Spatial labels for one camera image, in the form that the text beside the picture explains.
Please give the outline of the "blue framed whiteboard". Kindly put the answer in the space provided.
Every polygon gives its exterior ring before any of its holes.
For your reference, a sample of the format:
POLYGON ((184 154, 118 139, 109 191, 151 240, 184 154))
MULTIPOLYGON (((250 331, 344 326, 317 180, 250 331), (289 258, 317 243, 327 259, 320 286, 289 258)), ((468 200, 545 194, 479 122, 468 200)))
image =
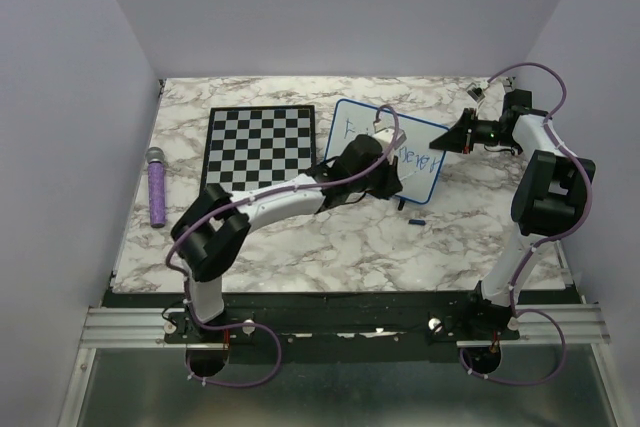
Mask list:
MULTIPOLYGON (((371 135, 375 130, 392 127, 393 117, 387 110, 380 113, 380 122, 374 123, 377 110, 373 105, 340 99, 334 109, 324 158, 339 155, 358 134, 371 135)), ((406 141, 396 151, 399 178, 417 172, 401 181, 403 190, 398 197, 407 202, 424 205, 432 197, 445 159, 445 152, 430 149, 429 143, 448 131, 448 128, 420 117, 403 114, 398 108, 395 108, 395 111, 399 127, 406 134, 406 141)))

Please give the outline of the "white blue whiteboard marker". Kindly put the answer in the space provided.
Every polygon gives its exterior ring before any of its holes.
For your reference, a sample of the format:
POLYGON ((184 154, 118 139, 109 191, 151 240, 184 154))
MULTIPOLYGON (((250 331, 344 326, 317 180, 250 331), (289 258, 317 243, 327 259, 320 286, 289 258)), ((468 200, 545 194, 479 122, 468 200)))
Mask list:
POLYGON ((407 175, 403 176, 400 180, 401 180, 401 181, 404 181, 404 180, 406 180, 406 179, 408 179, 408 178, 412 177, 412 176, 413 176, 413 175, 415 175, 416 173, 417 173, 417 172, 409 173, 409 174, 407 174, 407 175))

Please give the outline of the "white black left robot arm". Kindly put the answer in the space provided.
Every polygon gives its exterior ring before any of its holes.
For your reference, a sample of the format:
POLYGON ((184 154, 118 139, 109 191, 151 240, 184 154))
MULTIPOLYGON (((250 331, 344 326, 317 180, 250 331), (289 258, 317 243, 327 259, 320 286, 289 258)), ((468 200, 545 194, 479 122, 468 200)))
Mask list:
POLYGON ((359 134, 342 153, 293 179, 252 191, 205 188, 171 230, 166 260, 185 277, 187 329, 201 342, 222 327, 222 277, 249 234, 289 218, 347 205, 356 194, 387 200, 402 190, 395 151, 404 132, 388 127, 359 134))

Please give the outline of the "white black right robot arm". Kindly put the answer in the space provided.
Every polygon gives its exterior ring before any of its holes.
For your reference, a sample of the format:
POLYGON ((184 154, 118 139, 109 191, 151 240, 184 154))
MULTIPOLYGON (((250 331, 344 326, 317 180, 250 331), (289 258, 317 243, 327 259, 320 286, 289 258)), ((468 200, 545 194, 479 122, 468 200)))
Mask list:
POLYGON ((481 120, 475 108, 432 140, 434 150, 469 154, 476 145, 507 147, 527 160, 511 202, 514 223, 496 265, 476 285, 456 326, 469 339, 504 331, 525 281, 543 257, 546 245, 573 232, 588 205, 595 163, 564 147, 548 113, 533 107, 532 93, 505 94, 497 120, 481 120))

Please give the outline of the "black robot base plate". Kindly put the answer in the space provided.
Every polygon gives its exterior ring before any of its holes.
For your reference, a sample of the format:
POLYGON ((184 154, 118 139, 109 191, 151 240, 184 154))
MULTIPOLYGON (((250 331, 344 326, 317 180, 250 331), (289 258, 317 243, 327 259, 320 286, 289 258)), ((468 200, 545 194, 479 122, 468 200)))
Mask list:
POLYGON ((176 311, 165 340, 234 363, 454 362, 460 345, 516 340, 508 329, 467 338, 456 321, 471 292, 228 293, 205 327, 176 311))

